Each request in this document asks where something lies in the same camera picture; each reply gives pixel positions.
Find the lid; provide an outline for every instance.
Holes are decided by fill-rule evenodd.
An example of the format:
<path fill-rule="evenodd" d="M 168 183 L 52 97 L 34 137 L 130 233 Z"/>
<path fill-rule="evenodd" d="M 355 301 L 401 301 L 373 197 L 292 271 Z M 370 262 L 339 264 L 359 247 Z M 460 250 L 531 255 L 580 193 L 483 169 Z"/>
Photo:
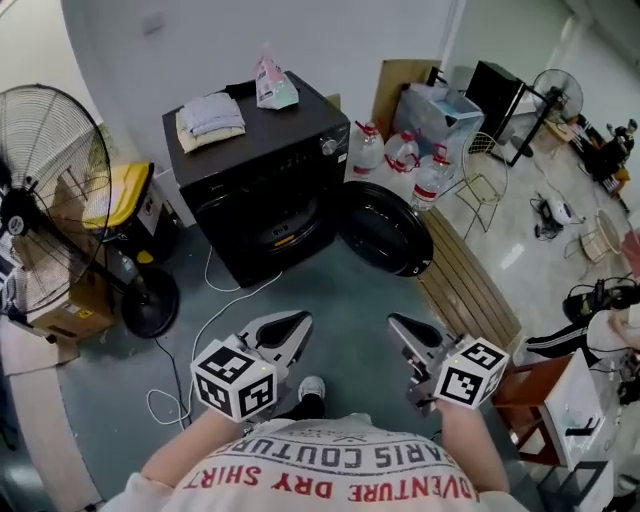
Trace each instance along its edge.
<path fill-rule="evenodd" d="M 429 266 L 431 235 L 399 196 L 374 183 L 349 181 L 340 199 L 338 234 L 358 256 L 398 276 L 415 276 Z"/>
<path fill-rule="evenodd" d="M 400 137 L 402 138 L 403 141 L 405 142 L 411 142 L 412 140 L 415 140 L 415 137 L 413 136 L 413 133 L 411 133 L 409 130 L 405 130 L 400 134 Z"/>
<path fill-rule="evenodd" d="M 133 214 L 150 174 L 149 167 L 149 162 L 144 162 L 111 169 L 111 203 L 107 227 L 119 226 Z M 94 216 L 91 210 L 85 210 L 82 222 L 87 229 L 96 225 L 103 226 L 104 215 Z"/>
<path fill-rule="evenodd" d="M 360 128 L 365 135 L 376 135 L 378 134 L 378 127 L 372 121 L 369 121 L 365 125 L 363 125 L 360 121 L 356 121 L 356 126 Z"/>

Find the plastic bag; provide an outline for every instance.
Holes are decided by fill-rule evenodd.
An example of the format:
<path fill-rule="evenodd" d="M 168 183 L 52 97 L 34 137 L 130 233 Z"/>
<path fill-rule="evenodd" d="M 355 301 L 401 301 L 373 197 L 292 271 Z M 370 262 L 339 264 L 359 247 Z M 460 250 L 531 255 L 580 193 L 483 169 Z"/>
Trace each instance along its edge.
<path fill-rule="evenodd" d="M 273 61 L 269 45 L 262 47 L 262 56 L 254 69 L 258 108 L 280 110 L 298 103 L 298 91 Z"/>

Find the gray floor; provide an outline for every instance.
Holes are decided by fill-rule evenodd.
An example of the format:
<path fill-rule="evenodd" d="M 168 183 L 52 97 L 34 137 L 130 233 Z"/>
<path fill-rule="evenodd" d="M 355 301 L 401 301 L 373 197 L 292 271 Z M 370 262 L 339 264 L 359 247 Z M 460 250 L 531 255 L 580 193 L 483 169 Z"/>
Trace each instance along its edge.
<path fill-rule="evenodd" d="M 11 399 L 9 379 L 0 372 L 0 404 L 2 417 L 11 428 L 5 428 L 7 441 L 13 445 L 9 449 L 0 440 L 0 495 L 7 501 L 14 512 L 53 512 L 55 509 L 44 490 L 40 475 L 31 462 L 31 457 L 20 435 L 18 419 Z"/>
<path fill-rule="evenodd" d="M 181 233 L 166 268 L 181 290 L 181 309 L 160 342 L 172 352 L 188 393 L 188 364 L 193 339 L 200 327 L 243 291 L 225 294 L 210 289 L 203 279 L 208 243 L 197 228 Z M 232 286 L 224 266 L 214 257 L 209 273 L 218 286 Z M 386 332 L 386 316 L 394 311 L 432 320 L 413 280 L 379 272 L 357 259 L 337 241 L 320 254 L 286 271 L 269 288 L 232 306 L 205 331 L 200 348 L 214 337 L 223 339 L 255 317 L 291 309 L 313 314 L 314 333 L 289 385 L 297 387 L 306 375 L 321 375 L 327 383 L 327 413 L 337 417 L 355 411 L 371 414 L 380 427 L 433 435 L 436 416 L 419 418 L 404 399 L 409 367 Z M 106 336 L 83 342 L 82 357 L 59 371 L 65 406 L 78 446 L 92 478 L 105 499 L 119 492 L 128 475 L 178 431 L 177 425 L 156 423 L 146 407 L 152 388 L 175 393 L 168 357 L 149 340 L 128 333 L 123 326 Z M 295 400 L 291 393 L 285 408 Z M 154 399 L 156 413 L 173 419 L 178 411 L 164 397 Z M 201 408 L 195 406 L 195 414 Z M 522 488 L 520 499 L 539 510 L 535 489 L 515 462 L 504 427 L 489 411 L 492 432 L 508 462 L 512 485 Z"/>

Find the electric fan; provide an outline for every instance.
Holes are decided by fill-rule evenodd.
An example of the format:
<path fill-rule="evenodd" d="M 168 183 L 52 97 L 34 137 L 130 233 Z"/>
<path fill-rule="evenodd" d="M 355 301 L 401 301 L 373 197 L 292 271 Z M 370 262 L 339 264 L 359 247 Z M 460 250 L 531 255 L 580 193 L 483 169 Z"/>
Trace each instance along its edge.
<path fill-rule="evenodd" d="M 126 284 L 96 261 L 111 193 L 104 139 L 78 101 L 43 85 L 0 94 L 0 253 L 16 262 L 2 290 L 4 314 L 26 323 L 91 269 L 123 293 L 132 333 L 158 336 L 171 325 L 171 276 L 142 268 Z"/>
<path fill-rule="evenodd" d="M 529 144 L 545 120 L 561 125 L 576 117 L 582 110 L 583 95 L 580 84 L 572 75 L 561 69 L 543 71 L 533 82 L 533 87 L 525 85 L 525 88 L 531 92 L 538 118 L 526 138 L 522 139 L 517 135 L 511 137 L 511 143 L 518 150 L 509 162 L 511 167 L 520 155 L 533 156 Z"/>

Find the wooden slats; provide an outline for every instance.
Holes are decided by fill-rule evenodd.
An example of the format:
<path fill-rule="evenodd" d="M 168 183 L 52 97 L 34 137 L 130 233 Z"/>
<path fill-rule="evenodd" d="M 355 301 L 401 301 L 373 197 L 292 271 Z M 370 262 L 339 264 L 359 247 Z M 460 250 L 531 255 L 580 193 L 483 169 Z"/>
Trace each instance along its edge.
<path fill-rule="evenodd" d="M 471 334 L 507 347 L 520 323 L 478 259 L 442 214 L 423 216 L 434 244 L 434 258 L 418 280 L 425 297 L 455 334 Z"/>

